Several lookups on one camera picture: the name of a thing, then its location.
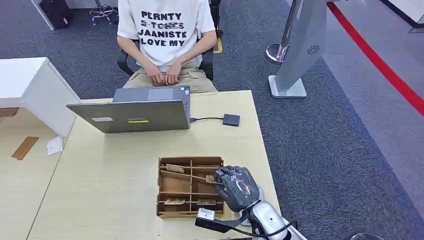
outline wooden box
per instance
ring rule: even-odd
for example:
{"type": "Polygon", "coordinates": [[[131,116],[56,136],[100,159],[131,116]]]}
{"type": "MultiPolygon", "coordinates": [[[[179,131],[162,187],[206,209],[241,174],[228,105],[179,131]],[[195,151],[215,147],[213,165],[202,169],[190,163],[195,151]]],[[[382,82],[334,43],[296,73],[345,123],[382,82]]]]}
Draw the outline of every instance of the wooden box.
{"type": "Polygon", "coordinates": [[[206,175],[214,176],[223,164],[219,156],[160,157],[156,215],[160,218],[195,218],[199,208],[204,208],[215,211],[216,217],[222,216],[224,201],[216,192],[214,183],[206,182],[205,178],[206,175]],[[170,171],[170,165],[179,166],[181,172],[170,171]],[[184,202],[169,205],[166,201],[170,199],[184,199],[184,202]]]}

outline khaki pants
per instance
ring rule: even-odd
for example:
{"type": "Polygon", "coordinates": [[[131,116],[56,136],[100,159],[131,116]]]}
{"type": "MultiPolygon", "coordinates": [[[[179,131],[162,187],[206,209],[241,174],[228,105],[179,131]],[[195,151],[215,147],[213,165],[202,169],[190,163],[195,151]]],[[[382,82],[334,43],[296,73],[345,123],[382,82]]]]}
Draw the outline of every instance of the khaki pants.
{"type": "MultiPolygon", "coordinates": [[[[193,63],[189,62],[182,66],[178,76],[179,83],[176,85],[189,85],[192,93],[213,93],[218,92],[212,82],[206,77],[205,72],[198,69],[193,63]]],[[[158,87],[147,76],[144,67],[129,78],[124,88],[158,87]]]]}

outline white t-shirt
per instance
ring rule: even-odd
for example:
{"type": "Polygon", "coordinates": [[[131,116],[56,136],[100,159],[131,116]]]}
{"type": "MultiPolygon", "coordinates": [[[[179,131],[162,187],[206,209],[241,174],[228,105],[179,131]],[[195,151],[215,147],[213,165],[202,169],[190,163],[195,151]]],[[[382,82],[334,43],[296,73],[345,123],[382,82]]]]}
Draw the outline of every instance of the white t-shirt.
{"type": "MultiPolygon", "coordinates": [[[[117,34],[140,40],[140,52],[162,72],[188,52],[201,33],[215,31],[208,0],[119,0],[117,34]]],[[[194,58],[197,66],[202,55],[194,58]]]]}

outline robotic arm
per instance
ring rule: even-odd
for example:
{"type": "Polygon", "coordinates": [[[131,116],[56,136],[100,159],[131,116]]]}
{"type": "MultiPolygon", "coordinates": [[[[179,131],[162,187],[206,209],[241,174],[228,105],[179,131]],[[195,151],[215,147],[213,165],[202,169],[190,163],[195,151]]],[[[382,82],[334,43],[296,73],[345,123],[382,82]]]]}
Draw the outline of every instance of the robotic arm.
{"type": "MultiPolygon", "coordinates": [[[[242,212],[241,218],[221,221],[215,219],[214,211],[200,208],[195,221],[196,226],[221,233],[235,230],[254,237],[254,240],[293,239],[288,228],[296,221],[285,224],[283,218],[270,203],[259,199],[258,185],[247,168],[223,166],[216,170],[215,181],[220,183],[215,185],[218,194],[233,212],[242,212]],[[236,228],[246,219],[250,221],[252,233],[236,228]]],[[[296,239],[306,240],[303,236],[296,239]]]]}

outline blue-gray carpet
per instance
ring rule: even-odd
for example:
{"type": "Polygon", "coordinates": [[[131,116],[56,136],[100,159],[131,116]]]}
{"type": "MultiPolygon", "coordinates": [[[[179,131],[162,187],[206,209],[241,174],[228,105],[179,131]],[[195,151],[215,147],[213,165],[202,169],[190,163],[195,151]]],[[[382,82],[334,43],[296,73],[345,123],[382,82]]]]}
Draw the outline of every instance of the blue-gray carpet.
{"type": "MultiPolygon", "coordinates": [[[[69,29],[50,32],[23,3],[0,0],[0,58],[47,56],[83,99],[112,97],[124,84],[115,25],[91,26],[78,10],[69,29]]],[[[282,214],[309,240],[424,239],[423,219],[322,59],[302,77],[307,98],[271,98],[277,66],[264,49],[279,41],[284,23],[274,19],[287,12],[282,0],[223,0],[224,52],[214,57],[220,91],[252,90],[282,214]]]]}

